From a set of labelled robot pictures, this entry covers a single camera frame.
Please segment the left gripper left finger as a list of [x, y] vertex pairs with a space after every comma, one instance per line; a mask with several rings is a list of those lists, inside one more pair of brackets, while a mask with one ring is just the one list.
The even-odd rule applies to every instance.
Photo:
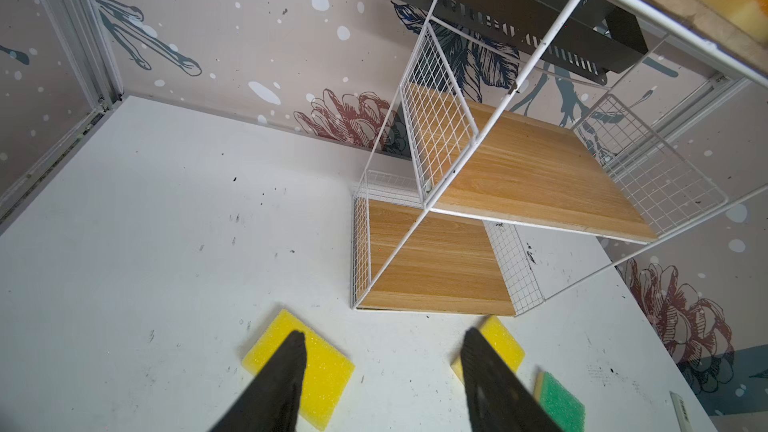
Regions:
[[305, 334], [291, 331], [211, 431], [295, 431], [306, 366]]

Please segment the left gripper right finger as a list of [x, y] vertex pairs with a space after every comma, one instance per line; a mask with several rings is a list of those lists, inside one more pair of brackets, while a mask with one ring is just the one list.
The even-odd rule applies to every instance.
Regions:
[[477, 328], [466, 331], [460, 359], [472, 431], [561, 431]]

